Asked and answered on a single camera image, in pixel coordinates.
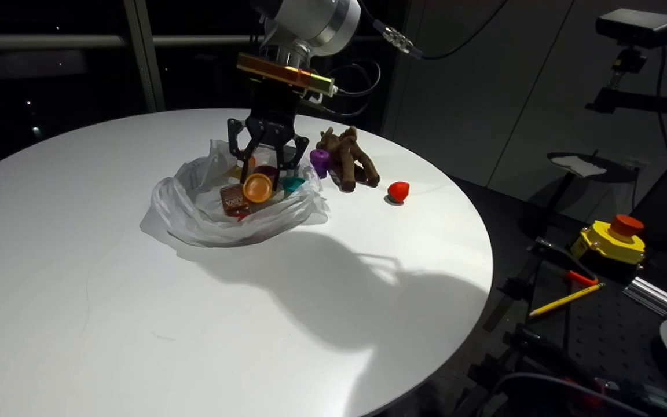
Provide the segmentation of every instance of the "metal frame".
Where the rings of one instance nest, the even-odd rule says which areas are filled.
[[[167,108],[167,101],[165,101],[163,75],[158,70],[146,0],[123,0],[123,6],[146,108],[163,111]]]
[[[154,48],[245,47],[242,35],[158,35]],[[0,35],[0,51],[127,48],[121,35]]]
[[[0,35],[0,51],[90,51],[132,48],[146,111],[167,108],[154,48],[245,47],[245,35],[152,35],[146,0],[123,0],[127,38],[123,35]],[[380,38],[355,38],[357,43]]]

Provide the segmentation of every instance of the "white round table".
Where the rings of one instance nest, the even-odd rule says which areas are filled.
[[[490,288],[487,228],[420,155],[362,131],[380,188],[327,224],[193,247],[150,190],[238,108],[84,128],[0,163],[0,417],[343,417],[402,397],[456,351]],[[297,117],[315,143],[346,124]],[[405,206],[385,204],[409,180]]]

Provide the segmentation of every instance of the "yellow object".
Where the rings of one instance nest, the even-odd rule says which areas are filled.
[[[584,288],[584,289],[578,289],[578,291],[573,291],[573,294],[562,296],[562,298],[555,298],[555,302],[552,302],[552,304],[544,304],[544,306],[535,307],[533,313],[527,313],[527,318],[546,316],[546,313],[552,313],[552,311],[555,311],[555,307],[560,307],[560,306],[567,306],[567,304],[573,304],[573,302],[576,302],[576,298],[584,298],[585,294],[593,294],[593,291],[600,289],[600,288],[601,288],[601,284],[591,284],[591,288]]]
[[[263,79],[274,79],[274,80],[286,84],[286,86],[315,90],[315,92],[322,92],[322,94],[329,94],[329,97],[336,94],[333,79],[327,79],[327,77],[320,77],[315,72],[298,70],[298,68],[278,64],[278,62],[271,62],[271,60],[263,60],[263,58],[258,58],[258,56],[245,56],[245,53],[238,56],[236,68],[241,72],[251,72],[251,75],[258,75],[258,77],[263,77]]]
[[[582,230],[582,236],[573,243],[570,252],[582,258],[585,250],[596,250],[601,258],[640,263],[643,259],[643,241],[636,234],[619,234],[611,222],[596,219]]]

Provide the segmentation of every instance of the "red object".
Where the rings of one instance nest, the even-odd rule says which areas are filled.
[[[614,219],[611,219],[611,231],[621,234],[621,236],[634,236],[643,230],[643,222],[632,217],[632,216],[625,216],[625,212],[619,212]]]
[[[402,204],[408,193],[409,193],[409,182],[405,182],[405,180],[397,180],[387,188],[387,196],[394,204]]]
[[[567,270],[567,278],[574,280],[574,283],[582,283],[582,284],[597,284],[597,278],[591,278],[591,276],[584,276],[578,270]]]

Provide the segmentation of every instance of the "purple toy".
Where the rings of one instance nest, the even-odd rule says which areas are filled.
[[[322,148],[315,148],[310,153],[310,163],[313,163],[313,168],[320,179],[327,179],[327,172],[332,168],[332,153],[322,151]]]

